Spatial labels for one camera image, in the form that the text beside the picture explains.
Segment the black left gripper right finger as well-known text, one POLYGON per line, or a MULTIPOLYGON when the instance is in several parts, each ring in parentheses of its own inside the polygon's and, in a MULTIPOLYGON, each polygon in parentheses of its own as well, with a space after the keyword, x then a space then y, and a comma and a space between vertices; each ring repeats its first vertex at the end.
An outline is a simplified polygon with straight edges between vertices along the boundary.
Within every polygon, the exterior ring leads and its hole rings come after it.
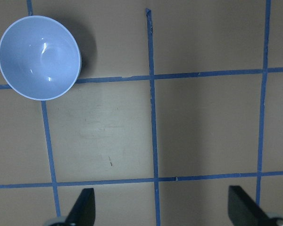
POLYGON ((274 225, 274 221, 240 186, 229 186, 227 211, 234 226, 274 225))

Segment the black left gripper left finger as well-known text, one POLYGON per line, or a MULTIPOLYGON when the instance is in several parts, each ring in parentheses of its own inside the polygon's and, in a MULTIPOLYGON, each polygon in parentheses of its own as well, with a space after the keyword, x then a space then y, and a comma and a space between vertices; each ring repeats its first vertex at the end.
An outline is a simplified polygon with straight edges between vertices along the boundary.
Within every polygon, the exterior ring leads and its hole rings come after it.
POLYGON ((93 188, 81 191, 65 224, 66 226, 93 226, 95 223, 95 194, 93 188))

